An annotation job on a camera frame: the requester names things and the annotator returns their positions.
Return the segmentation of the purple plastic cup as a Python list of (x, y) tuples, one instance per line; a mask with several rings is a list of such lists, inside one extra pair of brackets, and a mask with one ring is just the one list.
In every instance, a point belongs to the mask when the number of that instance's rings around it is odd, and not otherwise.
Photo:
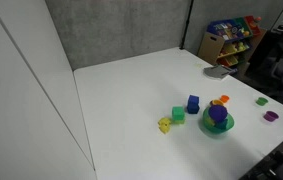
[(273, 111), (267, 111), (263, 118), (269, 122), (273, 122), (279, 118), (279, 115)]

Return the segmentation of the yellow stacking cup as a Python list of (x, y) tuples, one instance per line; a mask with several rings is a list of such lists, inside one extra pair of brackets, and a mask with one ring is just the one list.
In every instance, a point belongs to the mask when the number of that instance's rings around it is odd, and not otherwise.
[(224, 103), (223, 103), (221, 100), (215, 99), (215, 100), (212, 100), (212, 101), (210, 102), (210, 105), (211, 105), (211, 106), (213, 106), (213, 105), (224, 106)]

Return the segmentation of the orange plastic cup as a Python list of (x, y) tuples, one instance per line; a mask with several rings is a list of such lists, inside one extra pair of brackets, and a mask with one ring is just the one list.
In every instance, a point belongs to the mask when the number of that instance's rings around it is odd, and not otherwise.
[(229, 101), (230, 97), (227, 96), (227, 95), (221, 95), (220, 97), (220, 100), (223, 102), (223, 103), (227, 103)]

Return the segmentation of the green plastic cup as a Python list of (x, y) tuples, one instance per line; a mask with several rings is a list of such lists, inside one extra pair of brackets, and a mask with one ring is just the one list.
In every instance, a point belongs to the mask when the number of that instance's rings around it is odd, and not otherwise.
[(268, 103), (268, 100), (264, 97), (259, 97), (257, 100), (256, 100), (256, 103), (259, 105), (259, 106), (264, 106)]

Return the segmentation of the yellow toy duck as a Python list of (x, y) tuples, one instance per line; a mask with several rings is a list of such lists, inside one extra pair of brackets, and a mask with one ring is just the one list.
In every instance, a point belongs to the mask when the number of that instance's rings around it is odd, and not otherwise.
[(166, 134), (170, 131), (170, 124), (171, 124), (171, 120), (167, 117), (161, 118), (158, 121), (158, 125), (159, 125), (159, 130)]

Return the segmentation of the green toy block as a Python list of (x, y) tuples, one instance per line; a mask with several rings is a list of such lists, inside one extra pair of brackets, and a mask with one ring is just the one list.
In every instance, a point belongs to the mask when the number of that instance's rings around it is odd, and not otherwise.
[(185, 112), (182, 106), (174, 106), (172, 108), (172, 122), (175, 124), (183, 124), (185, 122)]

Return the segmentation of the blue toy block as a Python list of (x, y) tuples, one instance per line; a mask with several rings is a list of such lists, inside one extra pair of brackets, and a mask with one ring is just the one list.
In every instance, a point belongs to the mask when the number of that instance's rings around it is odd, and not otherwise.
[(197, 114), (199, 109), (199, 97), (190, 95), (187, 102), (187, 112), (189, 114)]

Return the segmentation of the black vertical pole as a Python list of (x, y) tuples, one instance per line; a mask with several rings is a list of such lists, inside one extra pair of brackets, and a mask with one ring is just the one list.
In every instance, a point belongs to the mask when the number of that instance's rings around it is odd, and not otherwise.
[(190, 0), (190, 4), (189, 4), (189, 9), (188, 9), (188, 13), (186, 16), (186, 21), (185, 21), (185, 26), (184, 26), (184, 30), (183, 30), (183, 34), (182, 34), (182, 38), (181, 38), (181, 43), (179, 46), (180, 50), (184, 50), (185, 49), (185, 40), (186, 40), (186, 36), (187, 36), (187, 32), (188, 32), (188, 27), (190, 24), (190, 18), (191, 18), (191, 14), (192, 14), (192, 10), (193, 10), (193, 5), (194, 5), (194, 0)]

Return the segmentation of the yellow sticky note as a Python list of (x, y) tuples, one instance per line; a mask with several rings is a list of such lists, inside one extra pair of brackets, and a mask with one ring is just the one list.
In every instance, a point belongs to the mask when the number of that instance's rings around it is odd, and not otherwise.
[(202, 68), (202, 64), (201, 63), (195, 63), (195, 67), (197, 67), (197, 68)]

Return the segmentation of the grey metal mounting plate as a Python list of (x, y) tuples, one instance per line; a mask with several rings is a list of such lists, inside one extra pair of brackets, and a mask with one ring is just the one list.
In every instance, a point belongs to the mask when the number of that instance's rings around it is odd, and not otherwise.
[(231, 69), (224, 65), (215, 65), (206, 67), (203, 69), (203, 74), (208, 78), (223, 80), (228, 75), (233, 75), (237, 72), (237, 69)]

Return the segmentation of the green plastic bowl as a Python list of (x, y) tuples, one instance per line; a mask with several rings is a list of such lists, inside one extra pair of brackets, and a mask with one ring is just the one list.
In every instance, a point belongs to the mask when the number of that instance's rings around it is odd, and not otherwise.
[(203, 112), (203, 124), (207, 130), (214, 134), (221, 134), (234, 127), (234, 119), (228, 111), (228, 115), (224, 121), (215, 122), (209, 116), (208, 110), (210, 107), (206, 108)]

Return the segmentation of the toy bin storage shelf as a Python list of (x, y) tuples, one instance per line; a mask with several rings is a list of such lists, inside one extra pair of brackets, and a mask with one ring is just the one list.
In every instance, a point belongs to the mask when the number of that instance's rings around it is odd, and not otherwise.
[(198, 56), (212, 65), (247, 65), (266, 30), (253, 15), (212, 21), (203, 36)]

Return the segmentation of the black office chair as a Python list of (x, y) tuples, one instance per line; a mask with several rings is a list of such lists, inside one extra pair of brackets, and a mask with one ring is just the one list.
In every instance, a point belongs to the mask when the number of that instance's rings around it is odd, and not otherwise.
[(283, 23), (266, 32), (252, 55), (247, 75), (257, 90), (283, 103)]

